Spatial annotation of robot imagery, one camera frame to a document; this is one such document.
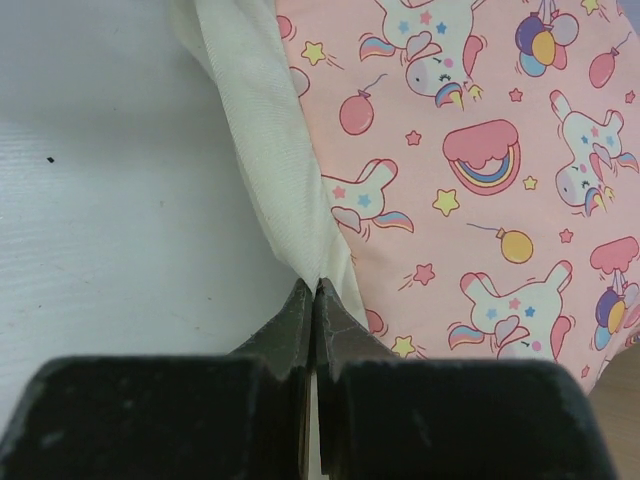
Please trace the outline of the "pink unicorn print mattress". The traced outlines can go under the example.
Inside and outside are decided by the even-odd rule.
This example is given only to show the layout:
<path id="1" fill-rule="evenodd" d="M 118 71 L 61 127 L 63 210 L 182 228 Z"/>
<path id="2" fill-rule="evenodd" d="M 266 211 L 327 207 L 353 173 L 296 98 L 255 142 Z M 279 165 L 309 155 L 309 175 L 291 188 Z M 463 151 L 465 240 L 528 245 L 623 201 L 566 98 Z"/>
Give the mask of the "pink unicorn print mattress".
<path id="1" fill-rule="evenodd" d="M 174 1 L 275 255 L 396 356 L 639 340 L 639 37 L 617 1 Z"/>

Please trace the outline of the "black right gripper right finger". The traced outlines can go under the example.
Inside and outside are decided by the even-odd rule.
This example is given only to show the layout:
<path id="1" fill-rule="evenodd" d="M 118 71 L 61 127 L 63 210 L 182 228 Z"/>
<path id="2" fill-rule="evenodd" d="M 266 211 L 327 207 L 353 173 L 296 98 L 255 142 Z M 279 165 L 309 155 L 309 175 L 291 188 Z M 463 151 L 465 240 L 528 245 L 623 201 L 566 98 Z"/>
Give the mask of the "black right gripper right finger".
<path id="1" fill-rule="evenodd" d="M 613 479 L 586 396 L 546 361 L 403 360 L 321 280 L 319 446 L 332 479 Z"/>

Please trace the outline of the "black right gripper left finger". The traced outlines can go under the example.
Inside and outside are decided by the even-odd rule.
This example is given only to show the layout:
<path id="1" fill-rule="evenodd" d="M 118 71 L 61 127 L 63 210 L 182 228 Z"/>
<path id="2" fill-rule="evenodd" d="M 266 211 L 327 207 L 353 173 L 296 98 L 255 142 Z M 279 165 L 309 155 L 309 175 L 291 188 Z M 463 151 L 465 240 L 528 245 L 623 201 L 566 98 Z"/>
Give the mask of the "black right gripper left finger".
<path id="1" fill-rule="evenodd" d="M 27 384 L 5 479 L 304 479 L 313 296 L 226 355 L 67 356 Z"/>

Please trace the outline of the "wooden striped pet bed frame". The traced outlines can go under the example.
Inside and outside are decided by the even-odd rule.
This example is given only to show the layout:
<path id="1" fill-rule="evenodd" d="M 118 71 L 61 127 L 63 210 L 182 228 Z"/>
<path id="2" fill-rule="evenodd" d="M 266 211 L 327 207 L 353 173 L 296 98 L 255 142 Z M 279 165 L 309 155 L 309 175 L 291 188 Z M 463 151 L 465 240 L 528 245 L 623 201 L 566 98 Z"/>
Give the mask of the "wooden striped pet bed frame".
<path id="1" fill-rule="evenodd" d="M 639 480 L 639 346 L 614 357 L 588 394 L 619 479 Z"/>

